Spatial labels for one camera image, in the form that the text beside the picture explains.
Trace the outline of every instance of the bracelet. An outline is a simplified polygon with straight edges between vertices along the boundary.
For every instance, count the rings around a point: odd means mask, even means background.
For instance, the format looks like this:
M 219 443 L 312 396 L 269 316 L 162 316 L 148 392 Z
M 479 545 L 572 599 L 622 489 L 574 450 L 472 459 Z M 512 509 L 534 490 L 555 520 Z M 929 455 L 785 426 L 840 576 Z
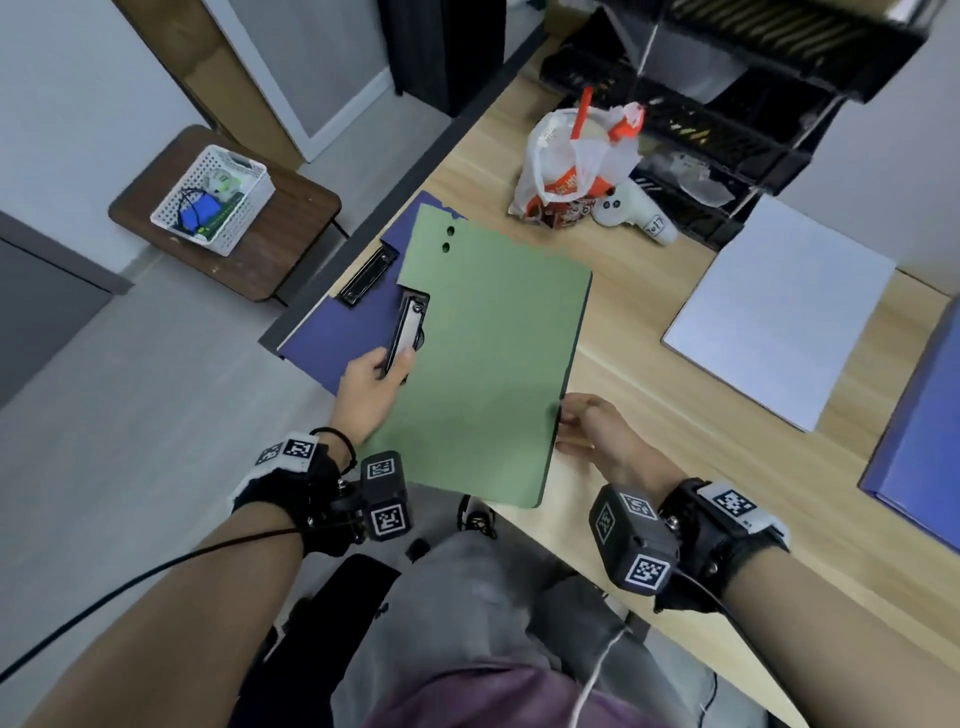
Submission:
M 336 435 L 337 437 L 339 437 L 341 440 L 344 441 L 344 445 L 347 446 L 347 449 L 350 452 L 350 462 L 348 463 L 344 471 L 340 473 L 340 475 L 346 475 L 351 470 L 356 468 L 357 467 L 357 451 L 356 449 L 354 449 L 353 443 L 349 440 L 349 437 L 347 437 L 347 435 L 345 435 L 336 427 L 317 427 L 317 429 L 310 430 L 311 435 L 319 435 L 321 432 L 329 432 L 331 435 Z

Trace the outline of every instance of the purple shirt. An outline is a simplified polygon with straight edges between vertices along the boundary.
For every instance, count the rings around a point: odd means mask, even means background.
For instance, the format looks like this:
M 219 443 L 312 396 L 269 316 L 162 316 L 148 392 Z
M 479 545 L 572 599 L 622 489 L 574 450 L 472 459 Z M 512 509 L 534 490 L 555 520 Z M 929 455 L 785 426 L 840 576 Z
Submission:
M 559 672 L 472 665 L 384 700 L 364 728 L 557 728 L 566 726 L 580 686 Z M 659 728 L 629 703 L 593 692 L 580 714 L 589 728 Z

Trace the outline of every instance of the hand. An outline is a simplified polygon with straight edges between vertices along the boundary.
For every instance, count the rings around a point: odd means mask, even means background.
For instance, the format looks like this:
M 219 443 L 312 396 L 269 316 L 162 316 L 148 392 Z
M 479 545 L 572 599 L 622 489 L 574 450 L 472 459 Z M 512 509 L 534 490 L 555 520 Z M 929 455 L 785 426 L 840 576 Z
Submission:
M 659 506 L 686 479 L 684 471 L 644 442 L 603 398 L 568 394 L 562 406 L 557 451 L 589 460 L 608 482 L 642 488 Z
M 408 349 L 400 353 L 390 372 L 381 379 L 379 366 L 386 356 L 387 350 L 383 347 L 365 353 L 347 364 L 347 370 L 340 377 L 330 426 L 347 435 L 357 449 L 383 425 L 394 406 L 396 391 L 414 366 L 414 351 Z M 334 436 L 334 439 L 339 442 L 339 438 Z

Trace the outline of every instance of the black sneaker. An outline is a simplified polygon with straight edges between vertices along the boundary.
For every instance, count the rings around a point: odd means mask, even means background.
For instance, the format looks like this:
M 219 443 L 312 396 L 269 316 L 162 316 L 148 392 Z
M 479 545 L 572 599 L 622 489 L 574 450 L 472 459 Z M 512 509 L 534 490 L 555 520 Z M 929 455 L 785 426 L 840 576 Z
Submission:
M 496 516 L 493 511 L 475 508 L 468 514 L 470 506 L 470 496 L 464 496 L 457 510 L 457 528 L 461 531 L 480 531 L 487 538 L 495 539 L 496 530 L 493 528 L 493 521 Z

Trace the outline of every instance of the desk surface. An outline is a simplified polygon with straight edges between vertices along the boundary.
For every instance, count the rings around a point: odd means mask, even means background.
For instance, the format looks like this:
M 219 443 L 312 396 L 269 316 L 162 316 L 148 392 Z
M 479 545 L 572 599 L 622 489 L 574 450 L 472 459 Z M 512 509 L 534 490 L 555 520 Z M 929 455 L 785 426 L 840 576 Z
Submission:
M 276 191 L 230 255 L 217 255 L 162 230 L 150 215 L 209 144 L 267 165 Z M 340 212 L 333 192 L 207 127 L 184 129 L 109 208 L 113 222 L 220 281 L 251 301 L 266 301 Z
M 712 251 L 682 236 L 661 248 L 634 229 L 602 229 L 592 220 L 545 231 L 507 217 L 527 134 L 558 101 L 536 81 L 541 53 L 422 189 L 491 230 L 561 249 L 589 265 L 593 286 L 569 390 L 613 401 L 640 435 L 688 473 L 736 483 L 790 526 L 799 559 L 960 670 L 960 557 L 856 487 L 946 297 L 897 272 L 816 431 L 794 429 L 660 343 Z M 555 455 L 540 508 L 497 510 L 608 588 L 587 523 L 601 484 L 596 471 Z M 654 615 L 651 600 L 620 595 L 775 715 L 804 724 L 722 618 Z

